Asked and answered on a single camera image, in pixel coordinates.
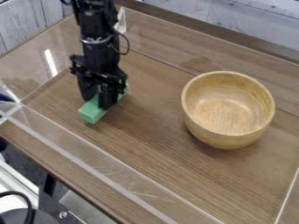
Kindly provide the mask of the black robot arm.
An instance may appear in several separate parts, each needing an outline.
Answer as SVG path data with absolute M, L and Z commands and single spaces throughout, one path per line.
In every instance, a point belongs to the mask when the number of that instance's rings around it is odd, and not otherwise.
M 60 0 L 69 5 L 79 25 L 83 54 L 72 54 L 71 73 L 77 77 L 81 97 L 97 96 L 97 107 L 108 110 L 126 92 L 127 73 L 119 67 L 120 37 L 115 28 L 118 9 L 115 0 Z

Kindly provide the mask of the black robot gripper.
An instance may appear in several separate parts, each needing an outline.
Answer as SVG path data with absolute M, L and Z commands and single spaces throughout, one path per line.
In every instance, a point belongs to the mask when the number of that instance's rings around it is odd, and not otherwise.
M 99 93 L 97 105 L 108 110 L 118 103 L 118 88 L 127 86 L 127 74 L 119 67 L 119 36 L 81 40 L 83 54 L 72 54 L 71 73 L 77 77 L 79 91 L 84 101 Z

